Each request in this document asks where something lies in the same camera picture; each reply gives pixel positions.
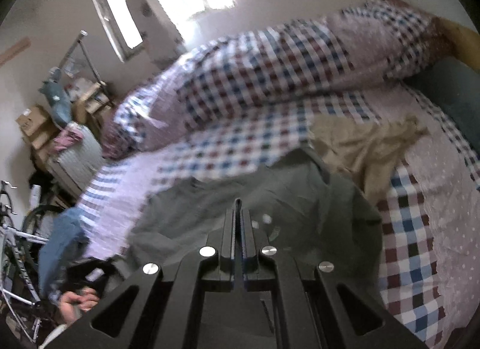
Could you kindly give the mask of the person's left hand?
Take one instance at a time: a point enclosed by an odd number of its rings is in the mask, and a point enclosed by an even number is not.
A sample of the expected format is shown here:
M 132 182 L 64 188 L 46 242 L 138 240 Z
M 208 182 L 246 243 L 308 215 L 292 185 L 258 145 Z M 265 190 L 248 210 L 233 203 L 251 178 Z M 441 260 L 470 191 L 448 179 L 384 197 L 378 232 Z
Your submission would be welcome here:
M 67 325 L 73 324 L 80 317 L 94 308 L 99 302 L 97 292 L 89 287 L 84 287 L 79 293 L 65 292 L 59 301 L 59 311 Z

